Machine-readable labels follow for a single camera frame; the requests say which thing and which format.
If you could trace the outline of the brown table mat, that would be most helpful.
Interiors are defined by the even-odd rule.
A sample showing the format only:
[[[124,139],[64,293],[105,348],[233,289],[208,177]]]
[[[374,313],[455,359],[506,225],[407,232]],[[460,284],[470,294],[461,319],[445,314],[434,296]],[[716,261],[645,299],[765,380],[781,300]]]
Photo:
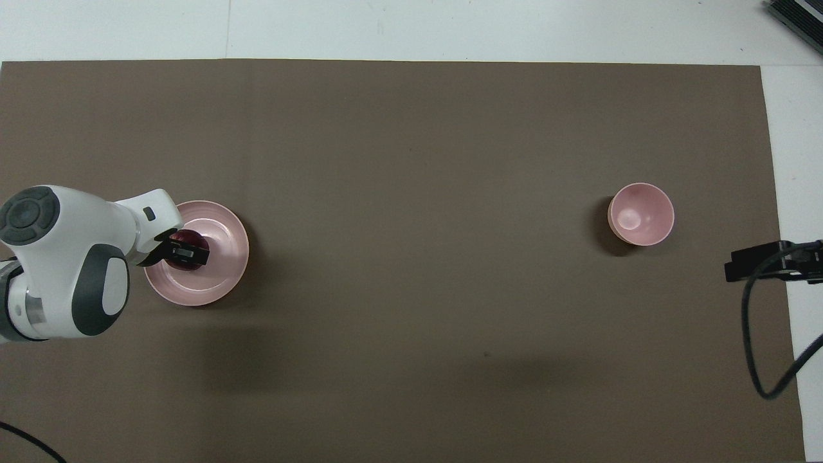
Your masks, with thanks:
[[[0,420],[76,463],[804,460],[755,392],[733,250],[779,238],[754,66],[5,62],[0,201],[223,203],[194,309],[132,274],[87,340],[0,347]],[[656,246],[622,187],[675,208]]]

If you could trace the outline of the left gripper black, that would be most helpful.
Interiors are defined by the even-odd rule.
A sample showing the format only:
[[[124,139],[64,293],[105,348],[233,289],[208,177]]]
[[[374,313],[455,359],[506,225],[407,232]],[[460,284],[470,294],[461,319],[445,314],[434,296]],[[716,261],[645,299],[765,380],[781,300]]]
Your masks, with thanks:
[[[138,267],[155,266],[170,254],[171,242],[176,245],[185,245],[187,235],[183,231],[174,232],[174,229],[161,232],[153,238],[153,244],[156,246],[136,265]],[[177,246],[171,251],[171,262],[177,266],[205,266],[209,255],[210,250],[203,247]]]

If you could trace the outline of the dark grey ribbed device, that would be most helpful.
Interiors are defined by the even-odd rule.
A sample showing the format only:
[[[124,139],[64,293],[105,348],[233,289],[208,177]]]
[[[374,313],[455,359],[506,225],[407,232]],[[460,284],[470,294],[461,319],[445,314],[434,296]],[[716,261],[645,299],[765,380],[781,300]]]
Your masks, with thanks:
[[[823,0],[765,0],[765,9],[823,55]]]

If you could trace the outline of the dark red apple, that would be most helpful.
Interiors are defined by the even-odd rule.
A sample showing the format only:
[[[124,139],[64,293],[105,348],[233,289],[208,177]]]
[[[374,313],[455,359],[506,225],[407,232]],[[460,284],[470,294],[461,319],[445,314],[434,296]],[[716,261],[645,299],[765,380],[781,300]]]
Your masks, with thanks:
[[[187,235],[187,243],[185,245],[176,245],[174,243],[170,243],[172,249],[176,248],[177,246],[198,246],[203,247],[210,250],[210,246],[208,241],[205,237],[194,230],[182,229],[177,232],[184,232]],[[165,262],[174,269],[182,270],[182,271],[194,271],[200,269],[203,266],[177,266],[175,263],[171,262],[171,252],[170,255],[165,259]]]

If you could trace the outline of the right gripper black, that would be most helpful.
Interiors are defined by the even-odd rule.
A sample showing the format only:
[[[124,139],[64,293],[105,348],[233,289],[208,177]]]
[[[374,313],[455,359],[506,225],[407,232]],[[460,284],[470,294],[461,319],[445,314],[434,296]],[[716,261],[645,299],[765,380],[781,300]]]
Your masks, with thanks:
[[[749,278],[755,268],[771,255],[782,250],[781,243],[765,243],[730,253],[724,264],[726,282],[739,282]],[[779,279],[784,282],[805,281],[823,284],[823,240],[794,243],[784,241],[784,252],[779,263]]]

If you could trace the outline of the pink bowl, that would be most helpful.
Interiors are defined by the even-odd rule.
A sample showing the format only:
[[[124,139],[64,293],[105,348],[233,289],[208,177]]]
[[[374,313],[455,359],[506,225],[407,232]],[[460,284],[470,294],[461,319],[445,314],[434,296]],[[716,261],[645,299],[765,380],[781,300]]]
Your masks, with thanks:
[[[606,219],[621,241],[632,246],[656,246],[670,237],[675,226],[675,208],[661,188],[632,183],[611,198]]]

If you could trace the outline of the pink plate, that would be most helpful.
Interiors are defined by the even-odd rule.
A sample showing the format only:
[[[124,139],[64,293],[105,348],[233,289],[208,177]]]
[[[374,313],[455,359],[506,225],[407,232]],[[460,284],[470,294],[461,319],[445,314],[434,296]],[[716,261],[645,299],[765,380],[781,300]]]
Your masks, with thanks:
[[[226,296],[241,280],[249,261],[249,237],[239,217],[220,203],[187,201],[177,210],[183,228],[197,232],[208,243],[208,263],[181,270],[161,262],[144,269],[144,274],[150,287],[168,302],[202,307]]]

